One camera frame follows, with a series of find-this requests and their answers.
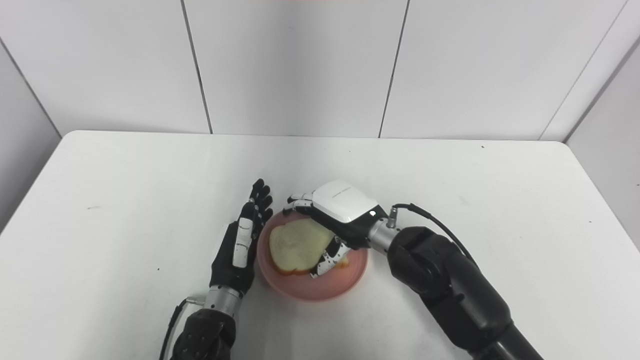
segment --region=wall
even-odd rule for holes
[[[640,50],[628,60],[568,145],[640,249]]]
[[[640,34],[639,9],[640,0],[0,0],[0,36],[63,135],[562,140]]]
[[[62,135],[209,132],[178,0],[0,0],[0,37]]]
[[[0,45],[0,231],[59,140],[47,115]]]

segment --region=robot fingertip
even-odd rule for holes
[[[254,184],[253,184],[253,188],[263,188],[264,187],[264,180],[262,180],[262,178],[258,179]]]
[[[262,214],[262,221],[267,222],[267,220],[269,220],[272,216],[273,216],[273,209],[269,208],[265,210],[265,212]]]
[[[240,211],[240,217],[251,219],[253,214],[255,214],[255,204],[252,202],[245,203]]]
[[[258,197],[265,197],[265,196],[269,195],[270,192],[271,192],[271,188],[269,187],[269,185],[266,185],[265,187],[263,187],[260,190],[260,193],[258,194]]]

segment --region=black arm joint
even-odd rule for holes
[[[405,227],[389,247],[391,274],[425,299],[439,299],[451,289],[446,258],[460,252],[444,236],[426,227]]]
[[[174,360],[224,360],[236,341],[236,322],[219,311],[200,309],[189,315],[173,348]]]

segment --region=table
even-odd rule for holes
[[[258,177],[275,209],[343,178],[384,208],[432,212],[547,360],[640,354],[640,253],[561,143],[74,131],[0,236],[3,357],[157,358]],[[322,304],[258,276],[240,322],[235,360],[469,359],[373,251]]]

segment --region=bowl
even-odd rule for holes
[[[276,226],[304,218],[308,217],[295,211],[287,216],[279,212],[267,221],[258,238],[256,253],[258,266],[272,288],[292,299],[320,302],[339,297],[354,287],[364,274],[367,268],[367,249],[349,251],[346,255],[349,266],[333,268],[315,279],[312,279],[309,274],[282,275],[276,270],[269,249],[271,231]]]

